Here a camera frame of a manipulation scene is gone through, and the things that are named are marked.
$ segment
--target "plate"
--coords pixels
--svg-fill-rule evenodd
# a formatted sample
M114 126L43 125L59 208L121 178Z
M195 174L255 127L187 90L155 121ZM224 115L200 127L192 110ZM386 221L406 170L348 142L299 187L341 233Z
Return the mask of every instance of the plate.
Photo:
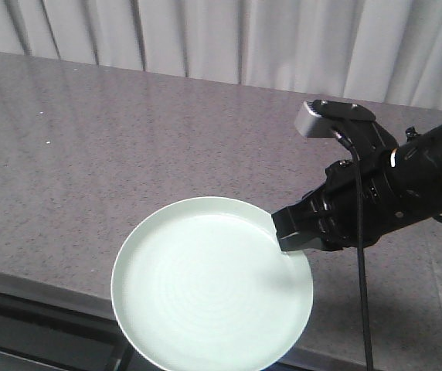
M269 213L199 197L133 230L114 263L111 297L121 330L156 366L257 371L299 339L313 284L303 252L281 252Z

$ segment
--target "white plate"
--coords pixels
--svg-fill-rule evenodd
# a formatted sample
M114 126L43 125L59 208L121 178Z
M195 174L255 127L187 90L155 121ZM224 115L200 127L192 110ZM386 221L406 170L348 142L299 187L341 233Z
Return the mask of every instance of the white plate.
M125 240L111 278L130 343L168 371L255 371L282 357L313 298L302 252L281 253L270 214L200 197L150 215Z

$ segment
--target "countertop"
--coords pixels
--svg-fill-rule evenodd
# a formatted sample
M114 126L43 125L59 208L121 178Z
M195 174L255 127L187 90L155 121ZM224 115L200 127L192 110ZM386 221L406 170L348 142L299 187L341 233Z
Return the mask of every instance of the countertop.
M150 213L194 196L274 212L349 157L295 129L316 97L0 53L0 285L109 314L114 258ZM400 143L412 124L442 123L442 111L359 103ZM363 362L355 253L306 253L315 297L297 348ZM376 366L442 370L442 225L386 235L366 259Z

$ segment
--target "white curtain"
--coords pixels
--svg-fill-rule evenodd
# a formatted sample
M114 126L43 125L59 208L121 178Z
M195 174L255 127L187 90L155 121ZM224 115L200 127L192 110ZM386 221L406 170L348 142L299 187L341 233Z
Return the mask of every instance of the white curtain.
M442 110L442 0L0 0L0 51Z

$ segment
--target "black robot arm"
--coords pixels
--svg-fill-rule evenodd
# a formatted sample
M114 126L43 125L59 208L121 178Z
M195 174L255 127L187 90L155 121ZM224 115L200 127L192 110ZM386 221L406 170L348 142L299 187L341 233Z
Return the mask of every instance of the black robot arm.
M399 146L362 106L324 100L305 105L315 119L310 133L334 132L358 152L364 246L442 213L442 125L422 135L410 128L409 141ZM327 251L358 246L351 164L347 160L331 164L325 170L324 184L272 215L283 251L315 247L311 243L315 239Z

